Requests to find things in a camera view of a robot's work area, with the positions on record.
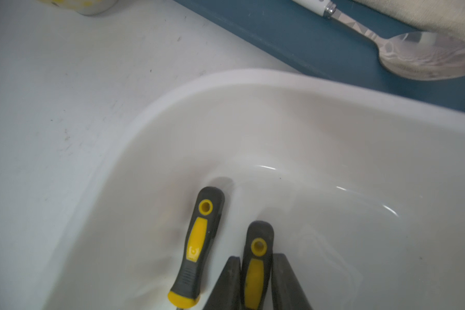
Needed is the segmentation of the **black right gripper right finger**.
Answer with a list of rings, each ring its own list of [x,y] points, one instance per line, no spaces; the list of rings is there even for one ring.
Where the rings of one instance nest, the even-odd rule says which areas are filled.
[[[272,264],[274,310],[313,310],[285,254],[275,253]]]

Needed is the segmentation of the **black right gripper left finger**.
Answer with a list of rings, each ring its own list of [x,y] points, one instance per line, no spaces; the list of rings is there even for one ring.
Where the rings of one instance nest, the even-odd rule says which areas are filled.
[[[203,310],[240,309],[241,261],[239,257],[228,258]]]

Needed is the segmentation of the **black yellow file tool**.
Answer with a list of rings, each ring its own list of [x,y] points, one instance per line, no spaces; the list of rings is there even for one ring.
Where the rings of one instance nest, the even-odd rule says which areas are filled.
[[[177,309],[190,309],[199,302],[205,264],[224,204],[225,195],[217,187],[204,187],[198,193],[185,237],[180,269],[167,296]]]
[[[247,230],[240,276],[242,309],[262,309],[271,276],[274,229],[265,221],[252,222]]]

